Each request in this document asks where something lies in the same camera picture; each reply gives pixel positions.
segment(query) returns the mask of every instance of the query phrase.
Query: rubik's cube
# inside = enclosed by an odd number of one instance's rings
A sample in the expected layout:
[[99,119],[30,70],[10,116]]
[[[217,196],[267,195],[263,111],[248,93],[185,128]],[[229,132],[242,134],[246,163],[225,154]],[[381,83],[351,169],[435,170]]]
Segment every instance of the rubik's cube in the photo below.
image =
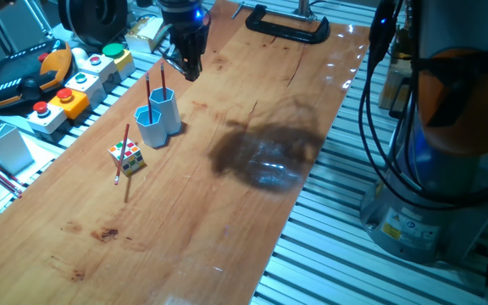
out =
[[144,159],[142,158],[141,149],[137,147],[131,139],[127,139],[125,147],[123,146],[123,141],[120,141],[120,143],[114,145],[113,147],[110,147],[108,151],[112,156],[114,164],[118,166],[119,155],[122,152],[122,148],[125,149],[121,170],[125,175],[130,175],[137,169],[141,168],[145,163]]

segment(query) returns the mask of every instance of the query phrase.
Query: yellow warning label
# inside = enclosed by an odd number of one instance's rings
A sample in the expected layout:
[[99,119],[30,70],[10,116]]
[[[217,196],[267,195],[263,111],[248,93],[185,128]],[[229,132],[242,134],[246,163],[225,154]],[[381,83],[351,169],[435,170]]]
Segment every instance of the yellow warning label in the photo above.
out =
[[376,186],[376,196],[374,198],[377,198],[380,195],[382,186],[383,182],[378,183],[378,186]]
[[384,231],[388,236],[396,239],[397,241],[400,239],[400,233],[401,231],[392,225],[389,225],[387,223],[383,224],[383,227],[381,227],[381,230]]

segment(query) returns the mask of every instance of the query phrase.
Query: wooden tabletop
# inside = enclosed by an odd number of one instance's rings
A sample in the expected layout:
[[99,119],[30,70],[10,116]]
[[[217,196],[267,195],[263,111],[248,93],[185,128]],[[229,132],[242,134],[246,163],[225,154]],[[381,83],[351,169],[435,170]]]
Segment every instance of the wooden tabletop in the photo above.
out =
[[[249,302],[369,30],[332,25],[309,46],[248,30],[236,8],[214,5],[197,81],[165,65],[182,134],[141,142],[143,77],[0,216],[0,304]],[[126,123],[147,166],[115,186]]]

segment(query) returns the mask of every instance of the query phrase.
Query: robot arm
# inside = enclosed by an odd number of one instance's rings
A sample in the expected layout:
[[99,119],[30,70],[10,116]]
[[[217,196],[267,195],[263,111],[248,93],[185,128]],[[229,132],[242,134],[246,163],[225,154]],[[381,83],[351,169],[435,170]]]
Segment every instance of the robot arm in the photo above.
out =
[[[139,2],[140,6],[152,1]],[[201,55],[207,46],[210,16],[202,8],[202,0],[158,0],[164,23],[169,26],[171,47],[163,57],[187,80],[196,80],[201,71]]]

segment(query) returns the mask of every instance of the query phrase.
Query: green button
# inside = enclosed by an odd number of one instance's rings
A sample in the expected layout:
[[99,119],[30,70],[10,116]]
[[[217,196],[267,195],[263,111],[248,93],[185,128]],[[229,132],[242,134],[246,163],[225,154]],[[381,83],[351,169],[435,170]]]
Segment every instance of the green button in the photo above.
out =
[[79,74],[78,74],[78,75],[75,77],[75,79],[76,79],[76,82],[77,82],[77,83],[79,83],[79,84],[86,82],[86,76],[85,76],[85,75],[83,75],[82,73],[79,73]]
[[124,47],[119,43],[111,43],[103,48],[103,54],[110,58],[120,58],[124,55]]

